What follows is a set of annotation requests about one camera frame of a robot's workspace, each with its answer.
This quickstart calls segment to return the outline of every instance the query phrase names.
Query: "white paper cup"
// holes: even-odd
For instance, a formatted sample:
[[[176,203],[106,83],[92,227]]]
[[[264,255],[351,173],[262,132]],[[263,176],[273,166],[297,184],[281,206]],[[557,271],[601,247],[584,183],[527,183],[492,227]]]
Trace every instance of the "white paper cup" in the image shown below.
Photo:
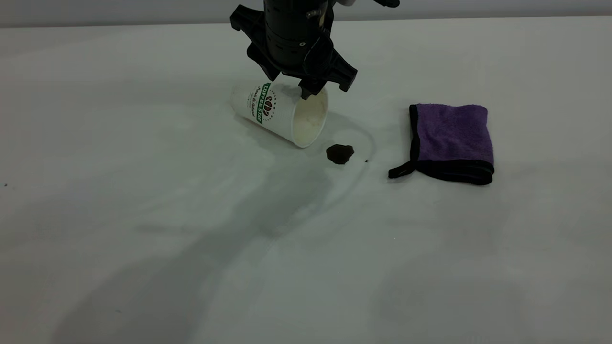
[[[240,116],[286,138],[300,148],[311,145],[319,136],[327,117],[327,91],[322,89],[308,100],[302,89],[282,83],[245,83],[236,85],[231,105]]]

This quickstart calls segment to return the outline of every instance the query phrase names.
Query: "coffee spill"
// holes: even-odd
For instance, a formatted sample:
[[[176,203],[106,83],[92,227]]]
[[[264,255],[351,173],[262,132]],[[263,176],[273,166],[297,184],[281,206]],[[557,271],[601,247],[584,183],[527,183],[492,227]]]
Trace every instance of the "coffee spill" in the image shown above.
[[[330,148],[327,148],[327,158],[337,165],[344,165],[353,156],[355,150],[353,146],[343,146],[342,144],[335,144]]]

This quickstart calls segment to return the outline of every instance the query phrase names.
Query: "white tabletop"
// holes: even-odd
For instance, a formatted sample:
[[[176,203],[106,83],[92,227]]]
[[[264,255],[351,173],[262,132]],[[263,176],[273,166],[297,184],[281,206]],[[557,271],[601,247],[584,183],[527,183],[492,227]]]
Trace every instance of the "white tabletop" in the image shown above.
[[[228,24],[0,30],[0,342],[612,341],[612,18],[332,37],[301,150],[233,115]],[[419,102],[489,109],[490,186],[387,180]]]

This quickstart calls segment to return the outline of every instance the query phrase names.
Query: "robotic arm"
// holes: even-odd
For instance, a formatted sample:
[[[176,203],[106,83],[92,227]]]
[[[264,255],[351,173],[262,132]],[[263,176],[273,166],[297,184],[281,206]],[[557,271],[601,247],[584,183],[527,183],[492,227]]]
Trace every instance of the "robotic arm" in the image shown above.
[[[400,4],[375,1],[388,7]],[[238,5],[229,20],[232,28],[243,30],[251,40],[247,56],[268,79],[274,81],[280,73],[301,79],[302,98],[308,99],[328,81],[346,92],[357,75],[330,38],[336,2],[350,6],[355,0],[264,0],[263,12]]]

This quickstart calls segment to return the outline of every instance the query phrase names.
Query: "purple towel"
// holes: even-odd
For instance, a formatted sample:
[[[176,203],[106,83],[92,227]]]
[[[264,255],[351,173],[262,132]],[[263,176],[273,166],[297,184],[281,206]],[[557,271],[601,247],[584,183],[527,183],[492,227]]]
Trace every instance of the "purple towel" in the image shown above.
[[[410,161],[390,170],[389,178],[418,170],[445,181],[491,183],[495,170],[486,108],[480,105],[411,105],[410,123]]]

